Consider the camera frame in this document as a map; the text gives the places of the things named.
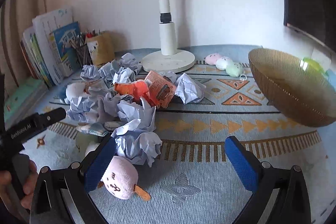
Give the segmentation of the person's left hand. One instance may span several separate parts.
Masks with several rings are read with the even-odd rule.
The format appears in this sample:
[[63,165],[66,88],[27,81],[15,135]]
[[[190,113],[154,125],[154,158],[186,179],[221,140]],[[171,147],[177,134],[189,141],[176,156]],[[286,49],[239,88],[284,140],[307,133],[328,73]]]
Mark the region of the person's left hand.
[[31,204],[37,182],[37,166],[29,159],[24,159],[23,167],[19,167],[19,178],[23,197],[13,202],[10,198],[12,176],[8,170],[1,170],[1,215],[6,223],[29,223]]

